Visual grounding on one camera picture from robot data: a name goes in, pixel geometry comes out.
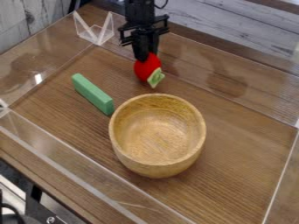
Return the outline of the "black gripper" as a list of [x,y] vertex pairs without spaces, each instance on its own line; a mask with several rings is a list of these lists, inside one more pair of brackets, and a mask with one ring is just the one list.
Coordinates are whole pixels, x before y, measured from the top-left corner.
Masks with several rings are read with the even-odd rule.
[[149,52],[157,54],[158,36],[169,31],[169,16],[156,16],[157,8],[154,0],[125,0],[125,23],[117,28],[120,45],[132,45],[134,58],[141,62]]

